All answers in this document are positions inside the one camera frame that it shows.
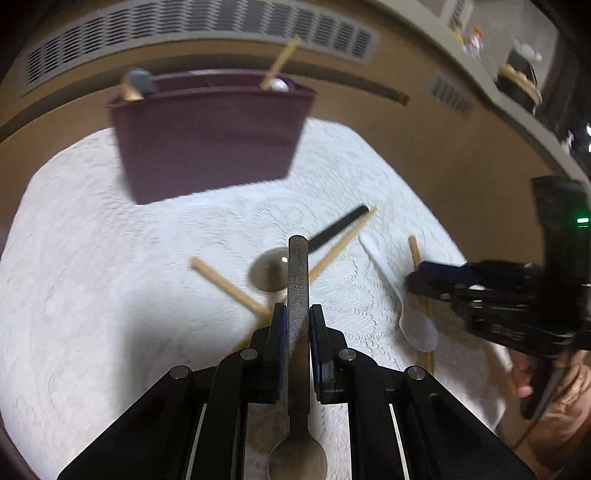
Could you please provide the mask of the person's right hand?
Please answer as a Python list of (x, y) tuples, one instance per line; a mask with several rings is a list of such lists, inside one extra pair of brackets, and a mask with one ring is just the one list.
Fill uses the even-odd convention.
[(590, 477), (590, 361), (579, 351), (545, 414), (517, 448), (539, 479)]

